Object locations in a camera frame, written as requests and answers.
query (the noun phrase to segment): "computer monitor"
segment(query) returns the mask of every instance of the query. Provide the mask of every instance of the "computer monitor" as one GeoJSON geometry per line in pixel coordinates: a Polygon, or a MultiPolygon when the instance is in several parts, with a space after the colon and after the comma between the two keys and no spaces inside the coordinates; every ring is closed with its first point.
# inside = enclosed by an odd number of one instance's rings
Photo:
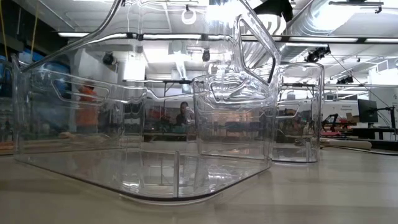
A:
{"type": "Polygon", "coordinates": [[[361,123],[377,123],[379,117],[377,115],[377,103],[371,100],[358,100],[359,122],[361,123]]]}

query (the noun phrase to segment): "clear plastic bin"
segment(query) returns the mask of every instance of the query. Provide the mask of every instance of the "clear plastic bin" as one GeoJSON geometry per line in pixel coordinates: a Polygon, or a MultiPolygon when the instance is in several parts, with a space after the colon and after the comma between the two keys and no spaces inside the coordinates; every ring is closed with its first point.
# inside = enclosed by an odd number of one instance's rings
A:
{"type": "Polygon", "coordinates": [[[14,58],[15,158],[156,203],[269,168],[280,52],[247,2],[123,3],[43,60],[14,58]]]}
{"type": "Polygon", "coordinates": [[[316,162],[319,159],[324,69],[316,63],[281,68],[273,161],[316,162]]]}

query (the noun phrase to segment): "orange shirt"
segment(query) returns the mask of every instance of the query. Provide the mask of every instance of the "orange shirt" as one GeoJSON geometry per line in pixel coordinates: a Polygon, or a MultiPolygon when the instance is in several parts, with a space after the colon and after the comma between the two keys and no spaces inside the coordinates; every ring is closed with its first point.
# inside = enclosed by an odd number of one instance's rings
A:
{"type": "MultiPolygon", "coordinates": [[[[80,93],[86,95],[97,95],[95,91],[87,87],[79,89],[80,93]]],[[[79,101],[94,102],[95,98],[89,96],[81,96],[79,101]]],[[[76,125],[77,126],[92,126],[98,125],[97,107],[93,105],[80,104],[80,109],[76,111],[76,125]]]]}

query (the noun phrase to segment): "transparent bin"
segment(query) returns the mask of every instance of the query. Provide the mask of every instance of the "transparent bin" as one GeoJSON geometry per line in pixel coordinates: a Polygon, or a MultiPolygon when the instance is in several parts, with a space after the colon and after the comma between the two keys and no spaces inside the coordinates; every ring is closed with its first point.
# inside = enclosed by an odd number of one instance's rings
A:
{"type": "Polygon", "coordinates": [[[273,161],[316,162],[319,159],[324,69],[316,63],[281,68],[273,161]]]}
{"type": "Polygon", "coordinates": [[[84,38],[13,61],[20,161],[155,203],[271,165],[280,52],[246,1],[116,0],[84,38]],[[203,133],[232,121],[242,136],[203,133]]]}

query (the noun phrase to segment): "beige tabletop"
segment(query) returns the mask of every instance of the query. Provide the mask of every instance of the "beige tabletop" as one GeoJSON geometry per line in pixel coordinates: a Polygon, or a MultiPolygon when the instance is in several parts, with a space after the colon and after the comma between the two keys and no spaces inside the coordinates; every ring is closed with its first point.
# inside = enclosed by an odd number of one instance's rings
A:
{"type": "Polygon", "coordinates": [[[310,165],[274,164],[206,202],[143,205],[0,157],[0,223],[397,223],[398,157],[322,150],[310,165]]]}

